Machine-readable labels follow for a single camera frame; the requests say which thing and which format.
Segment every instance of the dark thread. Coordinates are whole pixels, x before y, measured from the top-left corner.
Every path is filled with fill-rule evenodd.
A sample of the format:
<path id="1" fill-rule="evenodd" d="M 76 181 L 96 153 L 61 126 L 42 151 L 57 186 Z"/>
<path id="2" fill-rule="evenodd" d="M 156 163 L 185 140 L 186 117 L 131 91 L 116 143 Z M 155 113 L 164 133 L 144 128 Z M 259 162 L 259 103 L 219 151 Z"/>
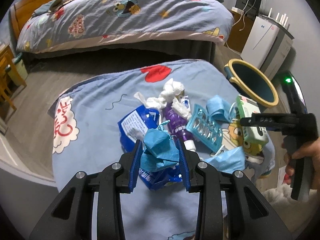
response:
<path id="1" fill-rule="evenodd" d="M 112 110 L 114 108 L 114 103 L 119 103 L 122 100 L 122 96 L 127 96 L 127 94 L 122 94 L 119 101 L 112 102 L 112 108 L 106 108 L 106 110 Z"/>

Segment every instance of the crumpled tissue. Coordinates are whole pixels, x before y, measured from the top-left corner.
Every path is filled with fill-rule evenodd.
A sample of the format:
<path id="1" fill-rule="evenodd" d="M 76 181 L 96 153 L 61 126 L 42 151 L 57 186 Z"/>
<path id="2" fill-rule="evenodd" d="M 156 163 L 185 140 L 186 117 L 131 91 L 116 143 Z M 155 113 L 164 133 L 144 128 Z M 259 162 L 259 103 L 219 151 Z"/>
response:
<path id="1" fill-rule="evenodd" d="M 177 98 L 174 98 L 172 100 L 171 108 L 182 118 L 186 120 L 190 120 L 191 118 L 191 112 L 190 109 L 186 108 L 185 105 L 179 102 Z"/>
<path id="2" fill-rule="evenodd" d="M 172 100 L 181 94 L 184 90 L 182 83 L 173 81 L 173 78 L 169 79 L 163 86 L 163 91 L 158 98 L 144 98 L 140 92 L 136 92 L 134 97 L 137 98 L 146 108 L 154 108 L 157 110 L 163 109 L 167 106 L 167 103 L 171 103 Z"/>
<path id="3" fill-rule="evenodd" d="M 231 174 L 234 171 L 243 171 L 245 169 L 245 154 L 242 147 L 225 151 L 204 161 L 211 164 L 218 171 Z"/>
<path id="4" fill-rule="evenodd" d="M 156 129 L 148 129 L 144 137 L 145 150 L 140 160 L 140 168 L 145 171 L 156 172 L 175 166 L 179 162 L 179 150 L 176 148 L 172 136 L 161 123 Z"/>
<path id="5" fill-rule="evenodd" d="M 230 105 L 218 95 L 207 101 L 207 111 L 210 117 L 223 122 L 231 122 L 236 117 L 236 103 Z"/>

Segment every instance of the white tissue paper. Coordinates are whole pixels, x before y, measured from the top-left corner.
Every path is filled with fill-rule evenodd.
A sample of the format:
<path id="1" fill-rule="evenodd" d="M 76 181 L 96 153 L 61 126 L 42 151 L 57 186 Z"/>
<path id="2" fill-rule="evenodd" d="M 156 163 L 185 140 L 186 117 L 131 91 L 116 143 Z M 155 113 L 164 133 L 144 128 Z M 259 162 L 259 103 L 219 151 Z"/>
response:
<path id="1" fill-rule="evenodd" d="M 177 98 L 174 98 L 172 100 L 171 108 L 182 118 L 188 121 L 190 120 L 191 118 L 190 110 L 186 108 L 182 103 L 180 103 Z"/>
<path id="2" fill-rule="evenodd" d="M 171 78 L 164 84 L 163 91 L 160 93 L 158 98 L 148 98 L 146 100 L 140 92 L 136 92 L 134 97 L 137 98 L 146 108 L 160 110 L 165 108 L 167 103 L 171 103 L 183 90 L 183 84 L 173 81 L 173 78 Z"/>

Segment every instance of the wooden headboard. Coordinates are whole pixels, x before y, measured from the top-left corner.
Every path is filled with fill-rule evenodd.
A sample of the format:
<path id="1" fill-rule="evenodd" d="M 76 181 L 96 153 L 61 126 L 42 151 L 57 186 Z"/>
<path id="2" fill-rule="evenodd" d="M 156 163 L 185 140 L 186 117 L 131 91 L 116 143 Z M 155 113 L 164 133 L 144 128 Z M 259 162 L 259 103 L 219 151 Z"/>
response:
<path id="1" fill-rule="evenodd" d="M 11 25 L 16 40 L 34 10 L 51 0 L 20 0 L 10 7 Z"/>

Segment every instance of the green box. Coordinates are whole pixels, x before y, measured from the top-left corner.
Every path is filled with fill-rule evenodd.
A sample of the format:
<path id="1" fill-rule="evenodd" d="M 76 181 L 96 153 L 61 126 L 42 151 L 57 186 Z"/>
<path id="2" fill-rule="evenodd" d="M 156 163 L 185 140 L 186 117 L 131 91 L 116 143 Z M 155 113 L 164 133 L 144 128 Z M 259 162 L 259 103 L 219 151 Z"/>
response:
<path id="1" fill-rule="evenodd" d="M 238 105 L 240 118 L 251 117 L 252 113 L 260 113 L 257 102 L 253 101 L 250 98 L 238 95 L 236 98 L 236 102 Z M 265 145 L 269 141 L 267 130 L 265 127 L 244 126 L 242 127 L 242 129 L 244 141 L 246 142 Z"/>

